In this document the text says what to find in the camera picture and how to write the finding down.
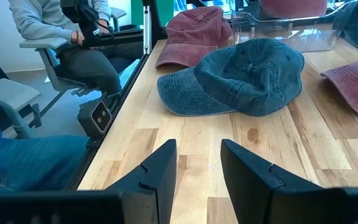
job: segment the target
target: jeans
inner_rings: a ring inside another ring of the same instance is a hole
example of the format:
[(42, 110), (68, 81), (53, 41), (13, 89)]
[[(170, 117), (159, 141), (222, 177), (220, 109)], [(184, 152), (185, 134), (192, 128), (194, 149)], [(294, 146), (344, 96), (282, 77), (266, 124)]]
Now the jeans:
[(64, 78), (86, 83), (88, 86), (96, 84), (108, 95), (121, 91), (119, 72), (125, 68), (114, 68), (115, 58), (126, 58), (129, 66), (136, 59), (143, 56), (143, 42), (117, 44), (105, 46), (101, 50), (91, 50), (82, 46), (72, 47), (60, 53), (59, 58), (65, 69), (70, 71)]
[(0, 139), (0, 194), (62, 190), (85, 155), (88, 138)]

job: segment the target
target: wooden table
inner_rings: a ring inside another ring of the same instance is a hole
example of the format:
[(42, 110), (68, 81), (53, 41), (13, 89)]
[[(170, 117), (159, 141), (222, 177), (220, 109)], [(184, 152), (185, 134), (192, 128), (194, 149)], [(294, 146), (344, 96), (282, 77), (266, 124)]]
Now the wooden table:
[(255, 118), (240, 113), (190, 118), (167, 111), (156, 81), (178, 68), (155, 69), (155, 46), (78, 189), (104, 189), (167, 139), (178, 144), (171, 223), (237, 223), (223, 179), (221, 139), (323, 187), (358, 186), (358, 115), (320, 72), (358, 61), (340, 40), (334, 50), (305, 54), (303, 90), (287, 107)]

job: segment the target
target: gray sweatshirt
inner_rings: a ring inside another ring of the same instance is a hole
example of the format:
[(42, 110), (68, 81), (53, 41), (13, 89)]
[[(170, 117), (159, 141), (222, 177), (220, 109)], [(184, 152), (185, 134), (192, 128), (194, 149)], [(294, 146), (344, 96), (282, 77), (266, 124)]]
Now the gray sweatshirt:
[[(60, 7), (60, 0), (9, 0), (17, 30), (27, 40), (62, 37), (71, 43), (71, 33), (80, 30)], [(110, 20), (107, 0), (91, 0), (100, 19)]]

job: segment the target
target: clear plastic bin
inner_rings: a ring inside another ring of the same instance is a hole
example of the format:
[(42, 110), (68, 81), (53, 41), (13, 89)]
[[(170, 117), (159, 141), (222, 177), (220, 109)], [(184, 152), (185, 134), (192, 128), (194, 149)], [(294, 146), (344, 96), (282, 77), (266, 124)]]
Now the clear plastic bin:
[(230, 0), (234, 43), (270, 37), (301, 52), (333, 49), (357, 4), (357, 0), (329, 0), (323, 16), (277, 19), (266, 15), (260, 3), (253, 1)]

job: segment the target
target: blue jeans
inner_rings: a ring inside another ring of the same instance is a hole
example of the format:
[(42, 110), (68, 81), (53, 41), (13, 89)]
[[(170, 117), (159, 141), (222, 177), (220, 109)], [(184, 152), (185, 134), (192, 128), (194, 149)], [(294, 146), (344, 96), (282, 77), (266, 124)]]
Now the blue jeans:
[(61, 190), (85, 155), (88, 138), (54, 136), (0, 140), (0, 194)]

